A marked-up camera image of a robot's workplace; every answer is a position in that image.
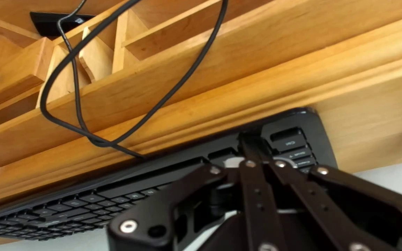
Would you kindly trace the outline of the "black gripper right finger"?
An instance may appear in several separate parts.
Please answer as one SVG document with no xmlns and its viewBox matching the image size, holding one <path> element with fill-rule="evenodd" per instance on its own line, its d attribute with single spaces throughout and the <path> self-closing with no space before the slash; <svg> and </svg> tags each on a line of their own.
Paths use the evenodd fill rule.
<svg viewBox="0 0 402 251">
<path fill-rule="evenodd" d="M 335 251 L 402 251 L 402 194 L 332 167 L 301 173 L 282 157 L 275 175 Z"/>
</svg>

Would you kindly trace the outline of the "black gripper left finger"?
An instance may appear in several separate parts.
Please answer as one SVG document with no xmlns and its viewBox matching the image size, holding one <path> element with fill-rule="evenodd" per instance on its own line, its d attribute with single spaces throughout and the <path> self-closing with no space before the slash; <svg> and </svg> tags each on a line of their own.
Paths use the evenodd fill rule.
<svg viewBox="0 0 402 251">
<path fill-rule="evenodd" d="M 215 196 L 226 170 L 202 166 L 109 221 L 109 251 L 178 251 L 222 221 Z"/>
</svg>

